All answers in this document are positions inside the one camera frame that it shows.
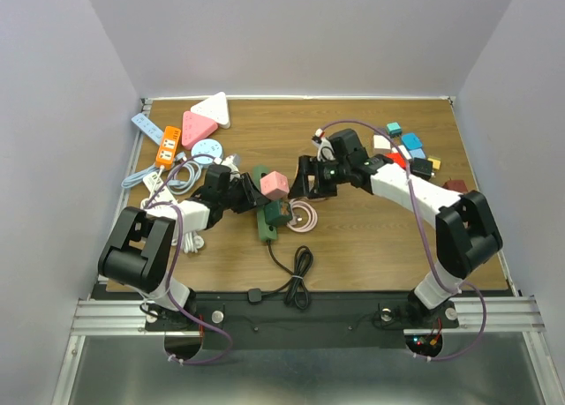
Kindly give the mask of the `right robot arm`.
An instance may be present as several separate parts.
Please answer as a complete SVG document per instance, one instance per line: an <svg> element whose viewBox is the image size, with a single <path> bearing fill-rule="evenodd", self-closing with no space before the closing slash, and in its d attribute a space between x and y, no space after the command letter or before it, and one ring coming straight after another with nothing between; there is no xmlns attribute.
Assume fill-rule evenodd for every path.
<svg viewBox="0 0 565 405"><path fill-rule="evenodd" d="M407 318L417 326L434 320L438 306L458 294L465 279L503 246L482 193L462 194L441 188L408 174L381 154L353 164L303 155L298 159L289 197L334 197L339 184L351 184L412 211L419 230L424 222L435 229L436 258L431 260L430 272L411 292L413 299L406 304Z"/></svg>

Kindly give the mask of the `dark green cube plug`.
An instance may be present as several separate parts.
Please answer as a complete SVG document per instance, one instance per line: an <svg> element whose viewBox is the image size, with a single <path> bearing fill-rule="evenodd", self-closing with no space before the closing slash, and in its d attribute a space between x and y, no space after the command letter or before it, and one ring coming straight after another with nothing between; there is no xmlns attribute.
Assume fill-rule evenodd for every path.
<svg viewBox="0 0 565 405"><path fill-rule="evenodd" d="M293 213L289 202L278 199L264 206L266 224L281 227L292 221Z"/></svg>

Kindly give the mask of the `green power strip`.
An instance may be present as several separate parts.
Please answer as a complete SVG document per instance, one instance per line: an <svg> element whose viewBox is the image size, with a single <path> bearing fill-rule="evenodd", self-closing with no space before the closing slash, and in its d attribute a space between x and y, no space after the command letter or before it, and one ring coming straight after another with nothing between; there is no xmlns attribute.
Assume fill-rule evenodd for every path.
<svg viewBox="0 0 565 405"><path fill-rule="evenodd" d="M268 174L269 172L269 168L264 165L257 165L252 169L252 180L258 189L260 189L260 179L263 174ZM260 241L263 243L276 241L278 238L277 228L267 224L263 206L256 209L256 218Z"/></svg>

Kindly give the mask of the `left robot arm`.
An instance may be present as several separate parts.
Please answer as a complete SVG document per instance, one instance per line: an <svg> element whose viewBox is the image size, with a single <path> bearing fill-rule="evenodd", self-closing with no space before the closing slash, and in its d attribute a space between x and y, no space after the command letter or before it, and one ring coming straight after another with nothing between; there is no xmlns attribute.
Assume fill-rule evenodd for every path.
<svg viewBox="0 0 565 405"><path fill-rule="evenodd" d="M177 205L124 208L102 249L98 273L165 308L166 319L186 329L196 320L195 294L172 277L173 240L181 243L187 233L211 229L226 210L241 214L269 202L249 174L235 176L229 167L213 165L203 185Z"/></svg>

